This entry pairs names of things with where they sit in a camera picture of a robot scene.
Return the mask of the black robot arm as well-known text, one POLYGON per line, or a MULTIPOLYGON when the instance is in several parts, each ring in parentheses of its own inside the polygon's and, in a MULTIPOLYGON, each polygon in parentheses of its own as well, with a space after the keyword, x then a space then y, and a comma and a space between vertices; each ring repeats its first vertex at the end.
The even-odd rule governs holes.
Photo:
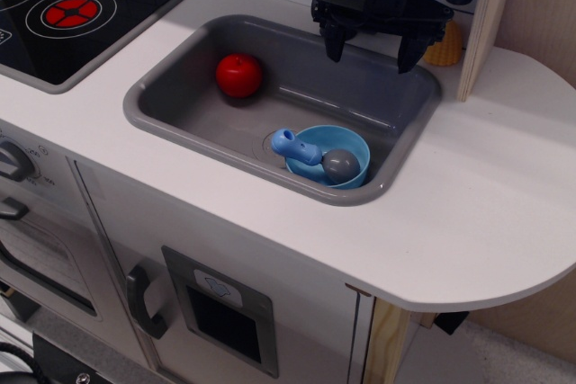
POLYGON ((311 16, 335 62, 360 31, 400 36, 397 65, 404 74, 444 38, 454 11, 436 0, 312 0, 311 16))

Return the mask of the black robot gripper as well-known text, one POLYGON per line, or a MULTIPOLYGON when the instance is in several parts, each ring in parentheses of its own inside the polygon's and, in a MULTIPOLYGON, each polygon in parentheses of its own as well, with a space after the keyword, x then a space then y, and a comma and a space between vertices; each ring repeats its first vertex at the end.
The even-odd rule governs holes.
POLYGON ((454 10, 437 0, 312 0, 311 16, 334 62, 341 60, 345 43, 358 31, 401 36, 397 65, 404 74, 444 38, 454 10))

